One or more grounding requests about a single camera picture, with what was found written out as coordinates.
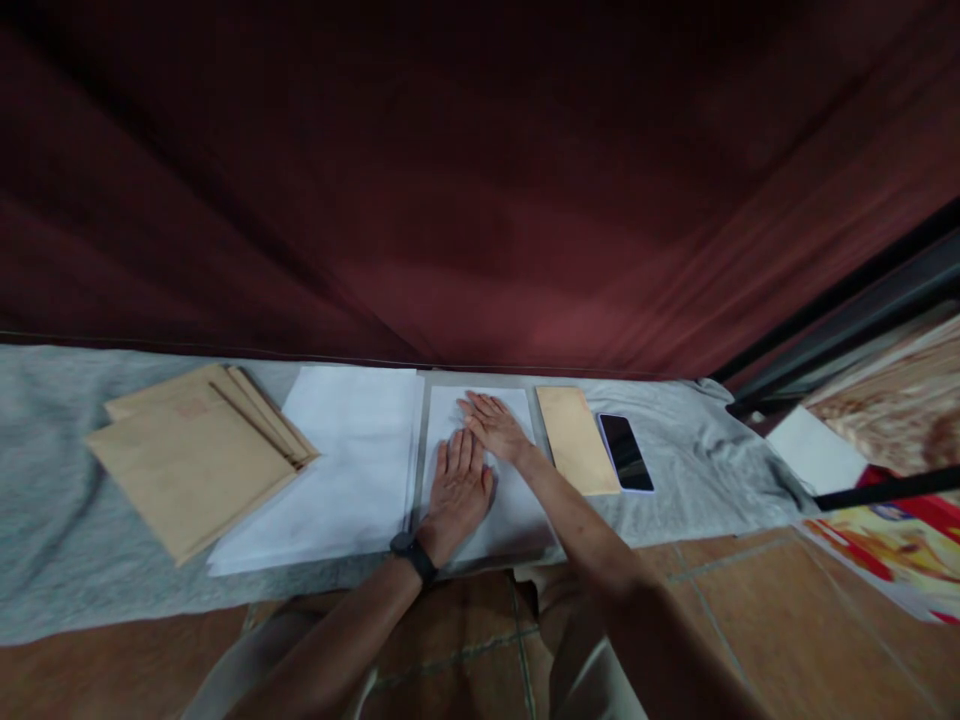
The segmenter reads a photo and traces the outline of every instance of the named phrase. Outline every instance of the maroon fabric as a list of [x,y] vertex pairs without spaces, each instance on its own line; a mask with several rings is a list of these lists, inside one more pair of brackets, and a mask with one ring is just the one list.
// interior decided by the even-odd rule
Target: maroon fabric
[[275,5],[3,37],[7,329],[698,376],[960,189],[953,3]]

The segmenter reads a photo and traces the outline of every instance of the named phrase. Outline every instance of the kraft paper envelope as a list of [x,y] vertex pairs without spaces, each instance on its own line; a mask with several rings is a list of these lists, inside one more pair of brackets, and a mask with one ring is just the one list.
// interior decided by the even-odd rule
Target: kraft paper envelope
[[296,477],[212,387],[180,393],[86,442],[178,566]]
[[[251,393],[247,392],[247,388],[241,387],[235,381],[235,377],[231,376],[220,365],[208,365],[186,375],[162,382],[159,385],[153,385],[139,392],[110,400],[104,407],[107,409],[107,414],[111,420],[124,420],[136,413],[152,408],[157,403],[166,402],[184,392],[192,392],[197,387],[208,385],[212,385],[223,395],[234,410],[253,425],[277,449],[277,452],[288,458],[295,466],[301,467],[317,457],[317,452],[312,446],[308,450],[296,441],[282,420],[271,418],[269,409],[266,413],[264,412],[264,408],[269,408],[269,405],[258,405],[251,397]],[[248,387],[254,394],[259,395],[252,384],[248,383]],[[278,426],[283,427],[284,431],[280,432]]]
[[583,495],[620,492],[617,473],[580,388],[538,387],[537,398],[557,470]]
[[293,461],[297,466],[306,465],[320,457],[317,449],[307,440],[300,429],[280,411],[270,398],[261,393],[247,374],[238,367],[227,368],[227,373],[237,383],[241,390],[253,401],[277,434],[293,448]]

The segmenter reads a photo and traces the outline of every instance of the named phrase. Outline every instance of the right hand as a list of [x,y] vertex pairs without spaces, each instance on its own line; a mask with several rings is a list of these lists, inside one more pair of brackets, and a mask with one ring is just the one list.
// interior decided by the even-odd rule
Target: right hand
[[533,447],[533,443],[523,434],[520,424],[501,400],[471,391],[467,391],[467,397],[471,402],[457,400],[466,415],[467,428],[487,450],[516,465],[520,455],[527,448]]

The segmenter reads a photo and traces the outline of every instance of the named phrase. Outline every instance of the left hand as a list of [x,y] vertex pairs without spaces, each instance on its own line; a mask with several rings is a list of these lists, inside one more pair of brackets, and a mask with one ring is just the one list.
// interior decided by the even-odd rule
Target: left hand
[[483,466],[483,445],[469,430],[459,430],[437,450],[437,472],[430,509],[417,539],[435,567],[446,565],[490,509],[493,471]]

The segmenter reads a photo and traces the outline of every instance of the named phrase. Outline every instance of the black metal frame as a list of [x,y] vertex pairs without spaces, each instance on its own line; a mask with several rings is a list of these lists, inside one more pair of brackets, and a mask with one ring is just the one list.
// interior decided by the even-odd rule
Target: black metal frame
[[[711,373],[710,377],[718,383],[727,382],[767,353],[792,340],[844,303],[919,256],[958,227],[960,227],[960,197],[954,198],[890,247],[868,260],[836,285],[822,292],[808,305],[791,315],[723,367]],[[827,361],[822,360],[817,364],[822,365],[824,362]],[[763,392],[769,394],[772,391],[764,390]]]
[[840,510],[858,505],[876,505],[909,497],[932,495],[960,488],[960,465],[934,470],[923,475],[894,480],[880,485],[841,490],[813,498],[821,511]]
[[[726,363],[711,375],[726,382],[767,353],[793,339],[799,333],[824,319],[843,304],[853,300],[884,277],[917,258],[941,239],[960,228],[960,197],[934,213],[889,248],[818,296],[813,302],[767,333],[753,346]],[[944,284],[869,323],[850,337],[833,344],[799,365],[785,370],[762,386],[738,398],[728,408],[735,417],[743,418],[754,411],[765,414],[792,409],[802,397],[771,397],[778,390],[833,362],[848,352],[922,315],[937,305],[960,297],[960,288]],[[813,498],[821,511],[893,502],[899,499],[960,489],[960,466],[953,466],[923,475],[915,475],[889,483],[853,488]]]

